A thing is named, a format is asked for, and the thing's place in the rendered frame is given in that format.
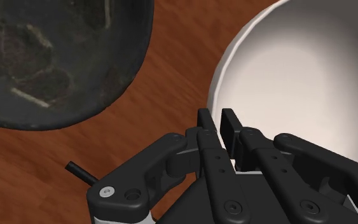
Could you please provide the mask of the thin black stick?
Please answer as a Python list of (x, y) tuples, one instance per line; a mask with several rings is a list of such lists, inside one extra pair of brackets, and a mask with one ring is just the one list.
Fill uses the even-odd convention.
[(91, 175), (89, 172), (81, 168), (79, 165), (75, 164), (74, 162), (70, 161), (66, 166), (65, 169), (69, 171), (71, 174), (75, 175), (77, 178), (88, 184), (89, 186), (93, 186), (99, 180)]

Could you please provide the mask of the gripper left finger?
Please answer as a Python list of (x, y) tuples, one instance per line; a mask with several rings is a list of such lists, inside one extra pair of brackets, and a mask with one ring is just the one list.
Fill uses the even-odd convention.
[(250, 213), (207, 108), (185, 135), (168, 133), (98, 180), (86, 193), (92, 224), (140, 223), (186, 175), (206, 180), (215, 224), (246, 224)]

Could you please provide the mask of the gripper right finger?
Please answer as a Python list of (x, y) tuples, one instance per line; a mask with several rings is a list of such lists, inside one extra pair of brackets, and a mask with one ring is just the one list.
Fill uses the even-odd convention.
[(252, 127), (244, 127), (232, 109), (221, 112), (220, 133), (229, 154), (243, 150), (243, 161), (253, 160), (291, 224), (358, 224), (358, 213), (314, 190), (309, 179), (325, 178), (340, 185), (339, 194), (358, 208), (358, 162), (288, 133), (270, 140)]

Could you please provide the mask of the dark grey stone bowl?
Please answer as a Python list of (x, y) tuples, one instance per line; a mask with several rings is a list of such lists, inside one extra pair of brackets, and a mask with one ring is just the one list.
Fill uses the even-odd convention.
[(117, 100), (144, 62), (155, 0), (0, 0), (0, 127), (53, 130)]

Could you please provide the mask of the white bowl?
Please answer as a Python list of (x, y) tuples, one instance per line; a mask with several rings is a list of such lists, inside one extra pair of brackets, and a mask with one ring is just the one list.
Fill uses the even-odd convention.
[(278, 0), (235, 36), (207, 101), (266, 137), (294, 134), (358, 162), (358, 0)]

